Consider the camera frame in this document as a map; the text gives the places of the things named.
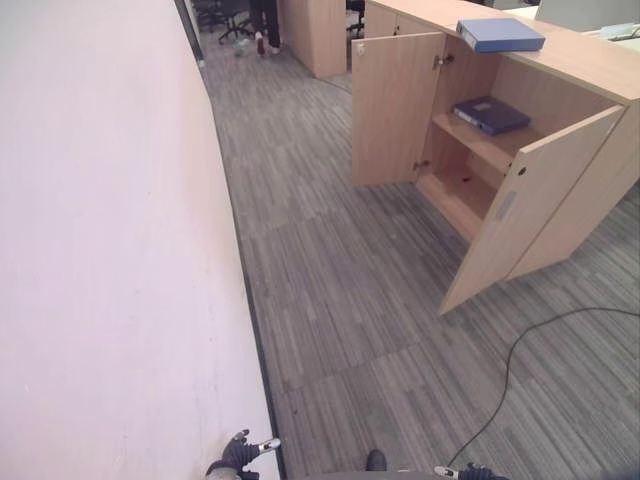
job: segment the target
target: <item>person's leg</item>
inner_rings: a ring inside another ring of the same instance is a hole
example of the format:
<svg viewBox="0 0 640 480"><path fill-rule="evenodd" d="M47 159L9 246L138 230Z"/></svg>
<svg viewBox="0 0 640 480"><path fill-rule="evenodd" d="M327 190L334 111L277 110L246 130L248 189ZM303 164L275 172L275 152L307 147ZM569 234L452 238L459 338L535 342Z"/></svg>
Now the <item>person's leg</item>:
<svg viewBox="0 0 640 480"><path fill-rule="evenodd" d="M262 20L262 0L249 0L249 19L253 31L264 34L264 21Z"/></svg>
<svg viewBox="0 0 640 480"><path fill-rule="evenodd" d="M280 48L280 26L278 25L278 1L264 0L264 15L267 17L269 45L274 49Z"/></svg>
<svg viewBox="0 0 640 480"><path fill-rule="evenodd" d="M249 19L256 37L258 55L264 55L264 21L262 19L263 0L249 0Z"/></svg>

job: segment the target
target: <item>cabinet shelf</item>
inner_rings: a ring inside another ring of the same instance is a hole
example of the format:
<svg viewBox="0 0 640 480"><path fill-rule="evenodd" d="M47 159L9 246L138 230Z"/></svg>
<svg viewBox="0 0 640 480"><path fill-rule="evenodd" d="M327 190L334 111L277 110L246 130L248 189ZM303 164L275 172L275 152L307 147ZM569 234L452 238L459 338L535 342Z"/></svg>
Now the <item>cabinet shelf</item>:
<svg viewBox="0 0 640 480"><path fill-rule="evenodd" d="M420 176L416 186L469 243L480 231L496 195L494 188L462 162Z"/></svg>
<svg viewBox="0 0 640 480"><path fill-rule="evenodd" d="M520 148L544 137L529 127L490 136L452 113L436 115L433 123L503 174Z"/></svg>

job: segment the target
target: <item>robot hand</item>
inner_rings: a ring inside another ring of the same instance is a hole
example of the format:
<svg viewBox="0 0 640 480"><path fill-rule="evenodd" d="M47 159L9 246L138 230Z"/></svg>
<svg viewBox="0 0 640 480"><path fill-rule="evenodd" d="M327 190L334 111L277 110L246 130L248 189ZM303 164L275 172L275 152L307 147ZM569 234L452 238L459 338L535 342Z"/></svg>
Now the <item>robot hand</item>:
<svg viewBox="0 0 640 480"><path fill-rule="evenodd" d="M469 463L467 469L456 472L447 467L436 467L435 471L441 477L458 478L460 480L509 480L507 477L494 475L491 469Z"/></svg>
<svg viewBox="0 0 640 480"><path fill-rule="evenodd" d="M224 473L233 473L233 476L240 476L244 480L257 480L258 473L243 472L242 469L249 465L256 457L263 453L275 450L280 446L280 440L273 438L259 445L248 444L247 435L249 430L242 430L236 433L227 443L222 451L222 458L211 464L207 469L207 476L221 477Z"/></svg>

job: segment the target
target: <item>white wall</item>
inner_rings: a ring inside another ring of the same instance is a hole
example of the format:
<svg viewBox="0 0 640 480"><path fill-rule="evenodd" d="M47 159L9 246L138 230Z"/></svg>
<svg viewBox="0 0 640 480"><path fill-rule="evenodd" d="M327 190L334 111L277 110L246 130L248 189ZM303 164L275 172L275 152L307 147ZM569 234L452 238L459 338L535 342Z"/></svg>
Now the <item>white wall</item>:
<svg viewBox="0 0 640 480"><path fill-rule="evenodd" d="M0 476L200 478L237 429L271 432L174 3L3 3Z"/></svg>

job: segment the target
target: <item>pants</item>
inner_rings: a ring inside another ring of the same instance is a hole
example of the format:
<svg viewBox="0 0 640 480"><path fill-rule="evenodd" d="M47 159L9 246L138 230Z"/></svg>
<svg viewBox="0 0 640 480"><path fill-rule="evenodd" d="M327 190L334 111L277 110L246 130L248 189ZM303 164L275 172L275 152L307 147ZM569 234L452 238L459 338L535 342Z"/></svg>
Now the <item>pants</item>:
<svg viewBox="0 0 640 480"><path fill-rule="evenodd" d="M249 17L256 32L264 35L265 25L262 17L267 20L267 31L269 33L269 45L280 48L280 27L278 26L278 3L277 0L249 0Z"/></svg>

